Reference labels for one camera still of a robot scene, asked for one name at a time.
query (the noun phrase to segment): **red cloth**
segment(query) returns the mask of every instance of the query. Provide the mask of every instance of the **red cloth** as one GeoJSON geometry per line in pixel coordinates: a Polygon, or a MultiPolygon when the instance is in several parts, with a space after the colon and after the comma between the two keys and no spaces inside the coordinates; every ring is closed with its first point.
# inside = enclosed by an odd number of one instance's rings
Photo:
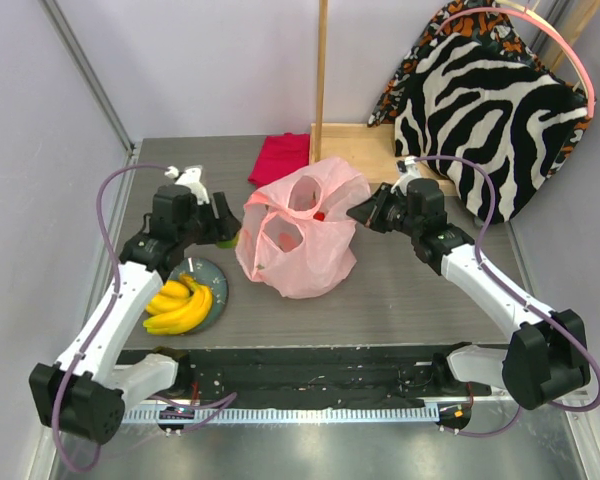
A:
{"type": "Polygon", "coordinates": [[[249,182],[260,188],[309,165],[310,136],[285,133],[267,137],[249,182]]]}

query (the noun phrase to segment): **plastic bag handle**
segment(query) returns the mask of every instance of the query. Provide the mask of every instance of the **plastic bag handle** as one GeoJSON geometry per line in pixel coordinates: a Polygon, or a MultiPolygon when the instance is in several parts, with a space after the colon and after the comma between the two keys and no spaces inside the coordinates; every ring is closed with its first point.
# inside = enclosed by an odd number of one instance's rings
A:
{"type": "MultiPolygon", "coordinates": [[[[290,224],[294,224],[294,219],[291,216],[289,216],[286,212],[284,212],[283,210],[272,210],[269,213],[267,213],[267,215],[262,219],[262,222],[260,223],[260,226],[258,227],[258,232],[256,234],[254,257],[253,257],[253,268],[251,270],[251,278],[254,280],[262,281],[262,275],[260,274],[260,269],[258,268],[259,263],[258,263],[258,253],[257,253],[260,251],[260,242],[268,242],[271,245],[273,245],[275,248],[280,249],[280,247],[273,241],[273,239],[264,232],[264,229],[267,226],[267,224],[276,217],[281,217],[286,222],[288,222],[290,224]]],[[[299,230],[300,230],[300,234],[302,235],[302,241],[304,242],[304,240],[305,240],[304,232],[301,229],[299,229],[299,230]]]]}
{"type": "Polygon", "coordinates": [[[264,205],[264,206],[271,207],[279,212],[283,212],[290,218],[297,218],[300,220],[312,219],[313,216],[320,211],[320,207],[322,206],[322,203],[323,203],[322,199],[324,197],[324,189],[321,184],[322,182],[317,178],[314,178],[314,180],[320,186],[320,198],[316,202],[316,206],[309,210],[294,210],[293,208],[289,208],[286,205],[279,205],[276,202],[271,201],[271,199],[268,196],[266,196],[264,193],[260,192],[259,190],[256,190],[255,192],[253,192],[251,194],[251,196],[249,197],[249,200],[247,200],[247,203],[245,203],[244,207],[247,208],[252,205],[264,205]]]}

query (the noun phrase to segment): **pink plastic bag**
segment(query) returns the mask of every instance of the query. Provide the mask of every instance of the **pink plastic bag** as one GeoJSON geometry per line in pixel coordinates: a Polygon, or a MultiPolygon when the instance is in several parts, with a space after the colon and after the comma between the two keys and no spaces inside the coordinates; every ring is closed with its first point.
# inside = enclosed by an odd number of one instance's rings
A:
{"type": "Polygon", "coordinates": [[[369,196],[364,176],[336,157],[260,188],[244,206],[236,247],[244,273],[283,297],[327,293],[356,263],[349,249],[356,222],[347,210],[369,196]]]}

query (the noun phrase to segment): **pink cable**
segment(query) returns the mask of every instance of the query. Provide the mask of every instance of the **pink cable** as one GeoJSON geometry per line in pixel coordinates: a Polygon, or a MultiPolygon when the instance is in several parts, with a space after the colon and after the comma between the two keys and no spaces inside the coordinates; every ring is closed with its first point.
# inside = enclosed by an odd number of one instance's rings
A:
{"type": "Polygon", "coordinates": [[[442,29],[444,27],[446,27],[453,20],[456,20],[457,18],[460,18],[460,17],[464,17],[466,15],[471,15],[472,13],[482,13],[482,12],[504,13],[504,14],[510,15],[512,17],[522,18],[523,20],[526,20],[527,22],[531,23],[532,25],[535,25],[540,30],[542,30],[547,35],[549,35],[551,38],[553,38],[558,43],[560,48],[562,48],[564,53],[573,61],[573,64],[575,65],[576,69],[580,73],[580,76],[582,77],[582,81],[584,82],[584,86],[587,91],[587,115],[590,118],[593,118],[593,114],[595,112],[595,103],[596,103],[595,89],[593,87],[593,82],[591,81],[591,78],[589,77],[589,73],[587,72],[587,69],[584,67],[582,61],[580,60],[578,55],[576,55],[576,52],[573,50],[573,48],[571,48],[571,45],[569,45],[567,43],[567,41],[564,38],[562,38],[562,35],[560,35],[558,32],[556,32],[552,29],[547,28],[547,26],[545,24],[543,24],[542,22],[539,22],[538,20],[536,20],[532,16],[528,15],[527,13],[523,13],[518,10],[514,10],[512,8],[503,8],[503,7],[470,8],[470,9],[464,10],[460,13],[456,13],[455,15],[451,15],[449,18],[447,18],[444,22],[442,22],[442,24],[436,31],[436,35],[438,35],[442,31],[442,29]]]}

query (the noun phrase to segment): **green plate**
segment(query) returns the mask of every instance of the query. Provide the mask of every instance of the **green plate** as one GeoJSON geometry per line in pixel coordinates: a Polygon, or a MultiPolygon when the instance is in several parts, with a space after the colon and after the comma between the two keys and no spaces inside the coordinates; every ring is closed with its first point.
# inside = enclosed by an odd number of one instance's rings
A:
{"type": "Polygon", "coordinates": [[[180,265],[173,269],[169,279],[178,280],[181,273],[191,275],[196,282],[206,285],[213,292],[213,306],[209,310],[207,318],[185,335],[199,333],[213,325],[224,312],[229,298],[227,277],[222,273],[220,267],[204,258],[185,258],[180,265]]]}

